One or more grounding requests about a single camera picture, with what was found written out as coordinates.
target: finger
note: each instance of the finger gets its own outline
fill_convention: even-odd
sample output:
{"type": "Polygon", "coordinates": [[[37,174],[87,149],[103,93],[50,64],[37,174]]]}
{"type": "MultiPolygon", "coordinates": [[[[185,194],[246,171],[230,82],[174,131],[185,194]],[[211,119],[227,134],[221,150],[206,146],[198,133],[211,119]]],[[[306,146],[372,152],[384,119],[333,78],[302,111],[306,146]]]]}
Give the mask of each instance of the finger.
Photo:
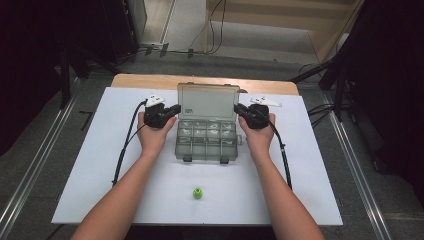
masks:
{"type": "Polygon", "coordinates": [[[274,113],[269,114],[269,120],[272,122],[272,124],[275,125],[275,114],[274,113]]]}
{"type": "Polygon", "coordinates": [[[177,118],[175,116],[171,117],[170,119],[168,119],[163,129],[166,130],[166,132],[169,132],[172,126],[174,126],[175,121],[177,121],[177,118]]]}
{"type": "Polygon", "coordinates": [[[138,113],[138,127],[141,127],[144,125],[144,112],[138,113]]]}
{"type": "Polygon", "coordinates": [[[248,129],[249,127],[247,126],[247,122],[243,117],[239,117],[239,124],[241,129],[243,129],[244,132],[246,132],[246,129],[248,129]]]}

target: clear plastic organizer box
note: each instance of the clear plastic organizer box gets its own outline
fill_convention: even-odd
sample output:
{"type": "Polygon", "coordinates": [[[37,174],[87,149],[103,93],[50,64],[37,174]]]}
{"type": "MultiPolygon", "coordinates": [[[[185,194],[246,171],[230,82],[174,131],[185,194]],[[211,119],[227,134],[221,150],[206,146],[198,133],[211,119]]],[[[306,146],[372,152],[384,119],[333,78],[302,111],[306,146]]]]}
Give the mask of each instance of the clear plastic organizer box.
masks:
{"type": "Polygon", "coordinates": [[[237,158],[238,136],[234,104],[239,100],[239,86],[178,84],[177,159],[217,160],[222,164],[237,158]]]}

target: forearm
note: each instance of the forearm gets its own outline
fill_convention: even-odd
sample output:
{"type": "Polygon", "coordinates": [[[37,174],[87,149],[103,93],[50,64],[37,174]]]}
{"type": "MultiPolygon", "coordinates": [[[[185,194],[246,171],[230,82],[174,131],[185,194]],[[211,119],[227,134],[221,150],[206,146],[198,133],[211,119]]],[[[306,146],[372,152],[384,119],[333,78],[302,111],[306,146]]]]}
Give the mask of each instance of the forearm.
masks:
{"type": "Polygon", "coordinates": [[[315,221],[288,187],[269,154],[253,156],[278,239],[324,239],[315,221]]]}
{"type": "Polygon", "coordinates": [[[124,239],[157,156],[140,156],[84,218],[72,239],[124,239]]]}

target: human hand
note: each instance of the human hand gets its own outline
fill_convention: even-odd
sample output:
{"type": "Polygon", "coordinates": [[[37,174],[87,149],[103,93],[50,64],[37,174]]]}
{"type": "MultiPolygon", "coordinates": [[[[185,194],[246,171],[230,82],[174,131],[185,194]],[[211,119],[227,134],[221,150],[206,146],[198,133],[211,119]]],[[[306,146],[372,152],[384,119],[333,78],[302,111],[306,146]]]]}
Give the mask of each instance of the human hand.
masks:
{"type": "MultiPolygon", "coordinates": [[[[269,120],[275,124],[275,115],[269,114],[269,120]]],[[[274,137],[274,131],[268,125],[262,129],[250,129],[247,126],[247,122],[243,117],[239,116],[240,127],[246,133],[247,145],[249,146],[250,153],[253,159],[257,159],[259,156],[269,155],[269,148],[271,146],[272,138],[274,137]]]]}
{"type": "MultiPolygon", "coordinates": [[[[138,131],[138,139],[141,144],[141,154],[153,158],[157,158],[165,145],[166,135],[176,121],[176,117],[172,117],[166,122],[163,128],[151,128],[144,126],[138,131]]],[[[137,129],[144,125],[144,112],[138,113],[137,129]]]]}

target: wrist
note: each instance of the wrist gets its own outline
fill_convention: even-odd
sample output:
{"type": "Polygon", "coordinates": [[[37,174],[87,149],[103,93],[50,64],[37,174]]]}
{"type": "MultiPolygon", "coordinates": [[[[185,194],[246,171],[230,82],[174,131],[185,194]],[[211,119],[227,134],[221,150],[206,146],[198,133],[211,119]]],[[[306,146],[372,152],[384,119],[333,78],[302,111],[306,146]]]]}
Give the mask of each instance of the wrist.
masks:
{"type": "Polygon", "coordinates": [[[255,162],[266,161],[271,159],[268,149],[251,151],[250,155],[255,162]]]}
{"type": "Polygon", "coordinates": [[[156,159],[159,157],[159,152],[153,152],[153,151],[141,151],[140,157],[138,158],[143,159],[144,161],[156,161],[156,159]]]}

